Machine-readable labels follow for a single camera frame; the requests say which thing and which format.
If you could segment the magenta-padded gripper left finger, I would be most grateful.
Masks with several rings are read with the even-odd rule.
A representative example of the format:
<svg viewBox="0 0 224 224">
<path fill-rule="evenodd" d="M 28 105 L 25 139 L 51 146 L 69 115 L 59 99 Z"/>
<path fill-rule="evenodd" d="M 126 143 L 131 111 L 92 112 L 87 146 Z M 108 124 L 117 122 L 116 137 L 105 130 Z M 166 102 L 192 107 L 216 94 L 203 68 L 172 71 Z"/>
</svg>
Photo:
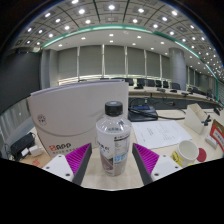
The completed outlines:
<svg viewBox="0 0 224 224">
<path fill-rule="evenodd" d="M 67 155 L 58 154 L 43 169 L 69 182 L 80 185 L 91 154 L 92 145 L 88 143 Z"/>
</svg>

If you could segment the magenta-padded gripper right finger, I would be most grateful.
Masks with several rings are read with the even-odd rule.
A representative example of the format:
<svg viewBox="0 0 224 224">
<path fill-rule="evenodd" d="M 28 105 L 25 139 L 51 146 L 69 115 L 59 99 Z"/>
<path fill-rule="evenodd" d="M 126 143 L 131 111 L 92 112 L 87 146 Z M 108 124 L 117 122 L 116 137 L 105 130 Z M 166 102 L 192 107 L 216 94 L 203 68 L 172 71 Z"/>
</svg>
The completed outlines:
<svg viewBox="0 0 224 224">
<path fill-rule="evenodd" d="M 144 185 L 150 184 L 182 169 L 182 167 L 169 156 L 158 155 L 150 149 L 136 143 L 132 146 L 132 154 Z"/>
</svg>

